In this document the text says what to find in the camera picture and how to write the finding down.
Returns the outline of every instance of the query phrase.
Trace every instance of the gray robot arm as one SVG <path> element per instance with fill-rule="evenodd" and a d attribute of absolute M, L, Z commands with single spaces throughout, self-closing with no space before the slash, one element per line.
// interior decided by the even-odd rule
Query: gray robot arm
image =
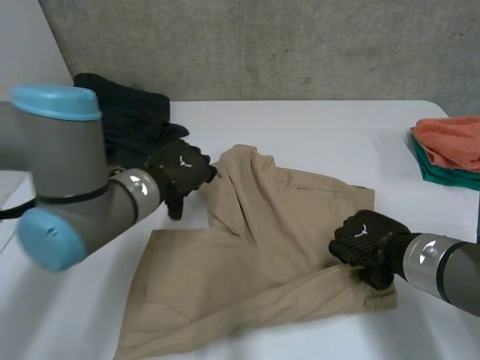
<path fill-rule="evenodd" d="M 387 245 L 387 265 L 417 289 L 480 317 L 480 244 L 405 235 Z"/>
<path fill-rule="evenodd" d="M 101 113 L 92 91 L 20 86 L 3 103 L 0 169 L 31 172 L 35 208 L 19 221 L 26 253 L 63 271 L 150 215 L 161 204 L 155 180 L 141 169 L 107 178 Z"/>

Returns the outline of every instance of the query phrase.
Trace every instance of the khaki pants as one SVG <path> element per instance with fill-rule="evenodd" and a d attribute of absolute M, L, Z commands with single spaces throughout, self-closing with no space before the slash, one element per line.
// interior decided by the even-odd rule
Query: khaki pants
<path fill-rule="evenodd" d="M 115 359 L 195 350 L 264 326 L 396 307 L 328 251 L 372 190 L 281 169 L 237 145 L 200 189 L 208 229 L 151 235 L 131 284 Z"/>

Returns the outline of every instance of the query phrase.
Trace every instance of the gray concrete wall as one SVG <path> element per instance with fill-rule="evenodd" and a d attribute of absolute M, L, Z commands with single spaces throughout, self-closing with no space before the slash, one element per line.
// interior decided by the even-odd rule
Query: gray concrete wall
<path fill-rule="evenodd" d="M 72 74 L 173 100 L 423 99 L 480 113 L 479 0 L 40 0 Z"/>

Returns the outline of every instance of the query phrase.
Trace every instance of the blue end cap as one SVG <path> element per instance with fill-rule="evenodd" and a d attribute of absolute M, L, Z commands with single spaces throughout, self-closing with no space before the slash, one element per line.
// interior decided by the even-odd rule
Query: blue end cap
<path fill-rule="evenodd" d="M 42 208 L 26 211 L 17 232 L 25 252 L 51 272 L 62 272 L 87 257 L 77 231 L 58 215 Z"/>
<path fill-rule="evenodd" d="M 101 117 L 97 95 L 87 88 L 63 85 L 19 85 L 11 91 L 12 104 L 45 118 L 90 122 Z"/>

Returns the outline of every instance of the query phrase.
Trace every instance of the dark clothing pile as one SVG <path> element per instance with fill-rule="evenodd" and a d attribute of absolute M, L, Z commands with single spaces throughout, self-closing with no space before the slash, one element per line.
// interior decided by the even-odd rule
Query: dark clothing pile
<path fill-rule="evenodd" d="M 167 96 L 128 88 L 94 73 L 79 73 L 73 85 L 97 95 L 109 167 L 144 167 L 162 145 L 188 135 L 185 127 L 170 123 Z"/>

